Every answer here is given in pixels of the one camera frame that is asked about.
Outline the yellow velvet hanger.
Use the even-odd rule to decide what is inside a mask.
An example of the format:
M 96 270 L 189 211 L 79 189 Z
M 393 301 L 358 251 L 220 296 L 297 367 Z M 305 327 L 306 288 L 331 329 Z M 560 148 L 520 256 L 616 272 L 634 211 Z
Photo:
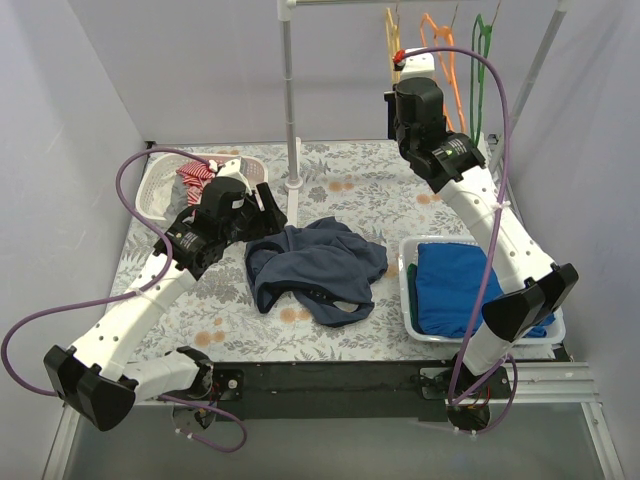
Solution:
M 401 49 L 400 28 L 399 28 L 398 9 L 387 8 L 385 12 L 385 34 L 387 45 L 387 57 L 389 61 L 389 70 L 391 84 L 395 85 L 399 80 L 399 72 L 395 70 L 394 58 L 396 53 Z

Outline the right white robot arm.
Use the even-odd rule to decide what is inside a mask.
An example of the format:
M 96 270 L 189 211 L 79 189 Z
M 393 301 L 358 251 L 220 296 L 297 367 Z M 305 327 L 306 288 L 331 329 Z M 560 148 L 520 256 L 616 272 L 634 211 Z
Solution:
M 420 329 L 462 339 L 447 392 L 456 405 L 486 389 L 517 341 L 559 308 L 578 273 L 537 245 L 472 140 L 448 130 L 433 80 L 402 80 L 385 99 L 400 155 L 474 239 L 421 244 L 414 280 Z

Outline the navy blue tank top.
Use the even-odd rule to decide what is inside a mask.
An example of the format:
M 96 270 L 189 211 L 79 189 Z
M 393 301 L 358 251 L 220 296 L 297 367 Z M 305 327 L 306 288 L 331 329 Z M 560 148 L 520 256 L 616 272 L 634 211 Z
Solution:
M 316 323 L 331 328 L 354 324 L 372 313 L 371 285 L 388 269 L 385 246 L 333 217 L 304 228 L 287 226 L 250 242 L 244 261 L 259 312 L 268 313 L 290 292 Z

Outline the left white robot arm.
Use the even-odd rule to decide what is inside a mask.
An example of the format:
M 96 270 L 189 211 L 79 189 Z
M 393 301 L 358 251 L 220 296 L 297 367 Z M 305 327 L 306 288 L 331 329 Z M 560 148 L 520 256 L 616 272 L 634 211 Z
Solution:
M 47 352 L 44 365 L 56 394 L 100 431 L 117 426 L 135 404 L 165 393 L 207 397 L 213 363 L 204 353 L 184 346 L 150 361 L 130 358 L 227 247 L 279 233 L 286 222 L 267 183 L 249 189 L 236 178 L 214 178 L 200 204 L 180 212 L 167 238 L 155 244 L 127 299 L 70 347 Z

